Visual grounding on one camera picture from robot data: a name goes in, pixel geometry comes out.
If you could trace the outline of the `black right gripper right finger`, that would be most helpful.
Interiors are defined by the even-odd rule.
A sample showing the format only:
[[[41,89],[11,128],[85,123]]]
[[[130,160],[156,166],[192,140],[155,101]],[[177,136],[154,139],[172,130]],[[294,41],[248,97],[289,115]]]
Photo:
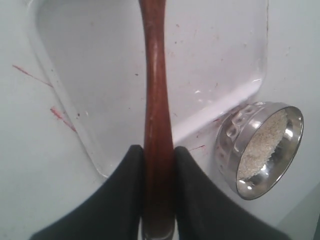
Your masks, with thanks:
[[[183,146],[174,150],[176,220],[181,240],[288,240],[229,199]]]

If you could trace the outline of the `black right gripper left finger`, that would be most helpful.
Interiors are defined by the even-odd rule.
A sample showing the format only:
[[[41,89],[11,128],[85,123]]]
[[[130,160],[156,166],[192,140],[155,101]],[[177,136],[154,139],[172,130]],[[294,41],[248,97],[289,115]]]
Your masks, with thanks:
[[[86,201],[33,240],[136,240],[143,211],[144,152],[129,147],[104,184]]]

